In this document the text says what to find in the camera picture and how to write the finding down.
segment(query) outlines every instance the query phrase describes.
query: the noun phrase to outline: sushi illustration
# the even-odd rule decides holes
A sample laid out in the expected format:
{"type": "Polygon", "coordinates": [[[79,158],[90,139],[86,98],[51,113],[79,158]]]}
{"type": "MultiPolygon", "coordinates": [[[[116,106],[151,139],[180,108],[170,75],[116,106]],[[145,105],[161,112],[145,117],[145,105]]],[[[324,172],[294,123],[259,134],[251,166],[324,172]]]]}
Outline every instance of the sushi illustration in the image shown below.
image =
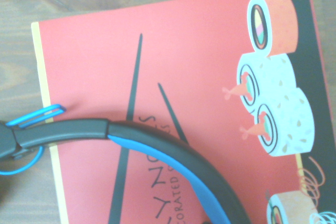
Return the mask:
{"type": "Polygon", "coordinates": [[[317,213],[312,200],[299,190],[274,194],[266,210],[268,224],[307,224],[317,213]]]}
{"type": "Polygon", "coordinates": [[[237,86],[223,88],[225,99],[239,95],[246,110],[253,114],[261,95],[287,92],[296,88],[292,64],[286,54],[265,58],[253,52],[244,54],[237,67],[237,86]]]}
{"type": "Polygon", "coordinates": [[[315,136],[314,118],[307,97],[300,88],[261,95],[255,124],[240,128],[242,138],[255,135],[271,156],[310,152],[315,136]]]}
{"type": "Polygon", "coordinates": [[[254,51],[263,57],[296,50],[299,29],[292,0],[250,0],[247,27],[254,51]]]}

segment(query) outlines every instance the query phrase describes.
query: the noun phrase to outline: blue clip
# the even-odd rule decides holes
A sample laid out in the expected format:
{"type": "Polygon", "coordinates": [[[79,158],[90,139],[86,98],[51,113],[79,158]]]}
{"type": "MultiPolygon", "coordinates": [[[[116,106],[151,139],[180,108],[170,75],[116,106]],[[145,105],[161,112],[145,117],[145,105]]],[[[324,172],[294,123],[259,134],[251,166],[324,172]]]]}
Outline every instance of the blue clip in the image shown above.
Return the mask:
{"type": "MultiPolygon", "coordinates": [[[[52,118],[54,116],[60,115],[64,113],[65,111],[66,111],[66,108],[64,108],[60,104],[54,104],[46,108],[29,113],[27,115],[21,116],[17,119],[14,119],[6,123],[6,126],[8,127],[19,126],[21,129],[24,129],[36,123],[39,123],[49,118],[52,118]]],[[[13,171],[1,171],[0,170],[0,175],[14,175],[14,174],[21,173],[25,170],[28,170],[33,165],[35,165],[37,161],[39,161],[39,159],[43,156],[44,150],[45,150],[44,146],[40,146],[38,153],[36,154],[34,159],[29,162],[29,164],[17,170],[13,170],[13,171]]]]}

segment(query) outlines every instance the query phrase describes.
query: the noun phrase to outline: wood grain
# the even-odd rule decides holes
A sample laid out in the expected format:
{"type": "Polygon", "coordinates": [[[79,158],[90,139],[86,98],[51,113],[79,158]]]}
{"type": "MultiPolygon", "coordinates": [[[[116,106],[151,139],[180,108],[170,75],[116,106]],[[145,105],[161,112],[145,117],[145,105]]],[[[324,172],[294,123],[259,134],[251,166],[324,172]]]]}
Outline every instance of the wood grain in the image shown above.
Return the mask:
{"type": "MultiPolygon", "coordinates": [[[[160,1],[165,0],[0,0],[0,119],[42,107],[31,22],[160,1]]],[[[335,111],[336,0],[314,0],[314,7],[335,111]]],[[[0,169],[20,167],[28,159],[1,163],[0,169]]],[[[0,223],[60,224],[48,151],[29,171],[0,177],[0,223]]]]}

